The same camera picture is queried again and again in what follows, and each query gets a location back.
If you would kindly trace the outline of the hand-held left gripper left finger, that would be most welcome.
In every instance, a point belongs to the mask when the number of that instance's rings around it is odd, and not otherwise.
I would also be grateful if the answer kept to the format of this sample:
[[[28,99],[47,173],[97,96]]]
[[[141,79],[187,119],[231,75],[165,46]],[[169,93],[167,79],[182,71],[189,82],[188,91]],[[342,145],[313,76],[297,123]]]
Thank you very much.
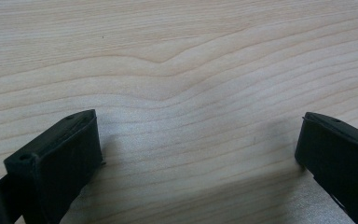
[[[4,160],[9,219],[59,224],[102,161],[96,112],[61,119]]]

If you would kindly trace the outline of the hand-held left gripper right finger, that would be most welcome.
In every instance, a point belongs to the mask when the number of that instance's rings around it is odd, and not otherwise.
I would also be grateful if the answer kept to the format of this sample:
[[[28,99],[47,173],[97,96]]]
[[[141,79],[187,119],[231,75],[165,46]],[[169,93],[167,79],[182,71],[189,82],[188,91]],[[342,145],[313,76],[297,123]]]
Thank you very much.
[[[308,112],[303,117],[295,158],[358,224],[358,129]]]

